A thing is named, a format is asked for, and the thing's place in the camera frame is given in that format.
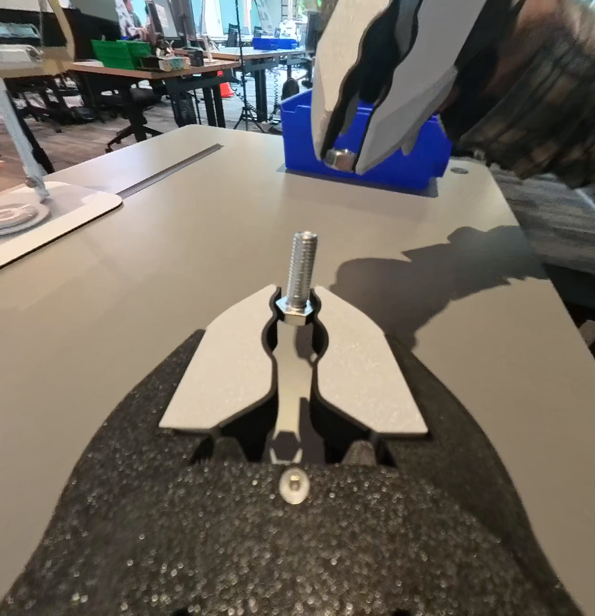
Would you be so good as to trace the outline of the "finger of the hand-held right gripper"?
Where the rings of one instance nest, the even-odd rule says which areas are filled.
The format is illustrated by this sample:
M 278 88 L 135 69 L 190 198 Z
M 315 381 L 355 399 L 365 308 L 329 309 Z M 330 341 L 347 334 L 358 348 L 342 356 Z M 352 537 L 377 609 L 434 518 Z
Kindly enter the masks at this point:
M 401 149 L 456 80 L 458 59 L 485 1 L 393 1 L 392 16 L 369 27 L 362 54 L 362 102 L 372 105 L 355 163 L 364 174 Z
M 320 161 L 333 148 L 360 89 L 366 34 L 391 6 L 392 1 L 336 1 L 327 11 L 311 94 L 311 134 Z

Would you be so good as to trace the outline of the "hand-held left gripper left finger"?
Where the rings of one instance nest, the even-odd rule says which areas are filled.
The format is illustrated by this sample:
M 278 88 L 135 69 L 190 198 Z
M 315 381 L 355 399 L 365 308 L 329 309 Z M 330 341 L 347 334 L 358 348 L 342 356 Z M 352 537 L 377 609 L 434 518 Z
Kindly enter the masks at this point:
M 273 392 L 273 356 L 264 334 L 277 323 L 280 288 L 268 285 L 206 328 L 160 422 L 173 431 L 217 431 Z

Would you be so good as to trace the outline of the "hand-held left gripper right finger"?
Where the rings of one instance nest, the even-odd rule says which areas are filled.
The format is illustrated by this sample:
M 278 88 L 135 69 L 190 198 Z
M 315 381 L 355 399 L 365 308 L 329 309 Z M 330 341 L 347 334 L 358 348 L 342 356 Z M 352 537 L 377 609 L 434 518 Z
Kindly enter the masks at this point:
M 375 435 L 426 435 L 425 420 L 381 328 L 328 289 L 315 287 L 314 294 L 326 335 L 316 366 L 322 401 Z

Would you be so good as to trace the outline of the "blue plastic bin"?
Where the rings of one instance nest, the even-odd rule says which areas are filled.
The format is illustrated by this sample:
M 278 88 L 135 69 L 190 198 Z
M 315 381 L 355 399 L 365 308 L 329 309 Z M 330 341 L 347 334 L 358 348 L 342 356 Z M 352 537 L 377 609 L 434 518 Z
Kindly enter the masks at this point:
M 440 120 L 432 116 L 422 126 L 409 155 L 397 150 L 363 175 L 336 171 L 315 156 L 310 115 L 310 89 L 281 103 L 284 158 L 288 171 L 396 192 L 420 193 L 432 188 L 436 179 L 443 177 L 451 157 L 452 143 Z

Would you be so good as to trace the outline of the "silver hex nut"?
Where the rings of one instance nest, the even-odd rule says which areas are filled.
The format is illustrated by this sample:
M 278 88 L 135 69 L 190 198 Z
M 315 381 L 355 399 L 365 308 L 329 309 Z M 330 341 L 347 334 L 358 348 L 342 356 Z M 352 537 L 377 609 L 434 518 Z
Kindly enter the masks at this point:
M 341 173 L 354 173 L 357 154 L 348 149 L 329 149 L 324 154 L 323 163 Z

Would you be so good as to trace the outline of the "large silver hex bolt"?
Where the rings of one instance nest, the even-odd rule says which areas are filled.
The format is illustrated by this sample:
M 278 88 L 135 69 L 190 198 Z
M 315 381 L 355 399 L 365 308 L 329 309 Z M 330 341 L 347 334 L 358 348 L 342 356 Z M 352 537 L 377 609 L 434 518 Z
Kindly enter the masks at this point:
M 317 243 L 315 232 L 303 231 L 293 236 L 286 292 L 275 305 L 279 319 L 294 327 L 307 325 L 314 312 L 310 293 Z

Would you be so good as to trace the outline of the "light wood office desk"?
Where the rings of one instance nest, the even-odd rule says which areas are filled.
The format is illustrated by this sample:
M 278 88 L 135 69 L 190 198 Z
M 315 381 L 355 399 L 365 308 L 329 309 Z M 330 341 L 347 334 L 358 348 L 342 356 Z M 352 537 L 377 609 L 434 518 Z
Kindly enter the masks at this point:
M 269 129 L 280 121 L 280 102 L 293 90 L 311 86 L 314 56 L 304 47 L 260 50 L 253 47 L 228 47 L 213 50 L 211 58 L 237 63 L 232 69 L 235 93 L 243 107 L 236 127 L 258 126 Z

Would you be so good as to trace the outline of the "light stand tripod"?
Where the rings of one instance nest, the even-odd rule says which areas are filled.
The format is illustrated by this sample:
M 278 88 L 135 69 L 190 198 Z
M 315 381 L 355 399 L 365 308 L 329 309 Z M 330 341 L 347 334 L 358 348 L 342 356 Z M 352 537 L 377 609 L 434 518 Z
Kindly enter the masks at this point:
M 247 62 L 245 62 L 244 46 L 242 43 L 242 35 L 241 35 L 239 2 L 234 1 L 234 6 L 235 6 L 235 13 L 236 13 L 237 28 L 238 28 L 237 37 L 238 37 L 238 49 L 239 49 L 239 60 L 240 60 L 238 69 L 240 71 L 241 89 L 242 89 L 242 96 L 240 97 L 240 100 L 242 102 L 242 109 L 241 109 L 238 122 L 234 126 L 234 129 L 237 129 L 238 127 L 240 127 L 241 124 L 243 124 L 246 132 L 248 132 L 249 124 L 253 124 L 261 133 L 265 133 L 264 128 L 258 122 L 258 112 L 257 111 L 253 112 L 252 109 L 250 108 L 251 106 L 248 102 L 247 87 L 246 87 L 247 72 L 252 70 L 252 66 L 254 66 L 253 62 L 255 62 L 255 60 L 262 60 L 263 56 L 261 53 L 258 53 L 258 52 L 249 52 L 246 56 Z

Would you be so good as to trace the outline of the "black computer monitor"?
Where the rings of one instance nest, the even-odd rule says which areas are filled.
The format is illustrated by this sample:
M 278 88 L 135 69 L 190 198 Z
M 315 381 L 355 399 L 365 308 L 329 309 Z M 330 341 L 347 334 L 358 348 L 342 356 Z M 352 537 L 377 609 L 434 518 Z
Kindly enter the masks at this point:
M 172 1 L 171 6 L 178 35 L 188 39 L 196 39 L 192 1 Z

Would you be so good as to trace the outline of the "black mesh bin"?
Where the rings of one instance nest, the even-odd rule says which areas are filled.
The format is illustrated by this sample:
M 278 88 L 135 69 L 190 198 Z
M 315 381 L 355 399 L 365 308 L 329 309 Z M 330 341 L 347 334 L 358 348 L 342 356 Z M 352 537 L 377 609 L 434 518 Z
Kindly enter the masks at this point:
M 198 124 L 193 96 L 190 92 L 172 94 L 170 101 L 175 123 L 178 127 Z

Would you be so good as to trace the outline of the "monitor showing white page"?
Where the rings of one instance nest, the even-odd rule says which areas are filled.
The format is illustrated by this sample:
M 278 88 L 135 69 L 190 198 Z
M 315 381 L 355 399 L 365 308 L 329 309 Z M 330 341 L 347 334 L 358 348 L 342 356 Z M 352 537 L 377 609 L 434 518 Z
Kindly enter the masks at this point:
M 147 1 L 147 4 L 155 32 L 165 39 L 179 38 L 171 1 Z

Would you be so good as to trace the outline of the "black office chair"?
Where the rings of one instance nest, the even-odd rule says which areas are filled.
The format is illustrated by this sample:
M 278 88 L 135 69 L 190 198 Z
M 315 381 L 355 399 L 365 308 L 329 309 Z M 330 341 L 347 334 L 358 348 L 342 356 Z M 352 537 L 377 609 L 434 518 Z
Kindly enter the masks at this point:
M 109 112 L 114 112 L 128 121 L 127 127 L 119 130 L 115 137 L 107 142 L 105 152 L 110 153 L 114 146 L 120 145 L 127 137 L 133 136 L 136 142 L 156 137 L 161 131 L 148 126 L 144 113 L 161 101 L 161 97 L 151 89 L 130 88 L 127 99 L 123 95 L 127 90 L 117 89 L 115 93 L 105 96 Z

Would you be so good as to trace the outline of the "brown office desk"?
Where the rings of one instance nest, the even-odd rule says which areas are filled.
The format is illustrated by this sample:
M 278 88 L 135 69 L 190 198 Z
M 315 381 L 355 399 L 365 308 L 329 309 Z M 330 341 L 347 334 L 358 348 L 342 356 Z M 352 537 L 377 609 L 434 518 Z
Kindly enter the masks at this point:
M 225 128 L 220 85 L 232 81 L 232 71 L 237 67 L 239 63 L 236 61 L 205 59 L 203 66 L 188 66 L 181 70 L 162 72 L 110 68 L 103 66 L 99 60 L 90 60 L 70 63 L 69 71 L 81 76 L 89 74 L 99 76 L 107 82 L 110 89 L 117 90 L 122 97 L 124 112 L 133 129 L 135 139 L 141 142 L 145 141 L 150 133 L 144 113 L 137 108 L 134 102 L 133 86 L 136 83 L 162 81 L 171 97 L 201 89 L 208 112 L 208 124 Z

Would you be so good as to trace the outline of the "white metal stand base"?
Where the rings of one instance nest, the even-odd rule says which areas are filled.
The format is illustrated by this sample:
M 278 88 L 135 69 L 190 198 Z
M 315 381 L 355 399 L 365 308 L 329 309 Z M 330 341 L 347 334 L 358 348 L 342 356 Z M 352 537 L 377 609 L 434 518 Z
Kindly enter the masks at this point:
M 64 182 L 46 181 L 0 79 L 0 112 L 26 175 L 24 185 L 0 194 L 0 269 L 112 212 L 122 198 Z

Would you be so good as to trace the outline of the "green plastic bin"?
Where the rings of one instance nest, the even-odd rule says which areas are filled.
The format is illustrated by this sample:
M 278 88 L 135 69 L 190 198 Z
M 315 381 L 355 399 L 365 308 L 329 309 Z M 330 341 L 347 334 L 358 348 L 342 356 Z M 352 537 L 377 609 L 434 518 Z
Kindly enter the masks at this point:
M 149 57 L 152 49 L 147 42 L 139 40 L 92 40 L 96 58 L 108 68 L 139 70 L 141 59 Z

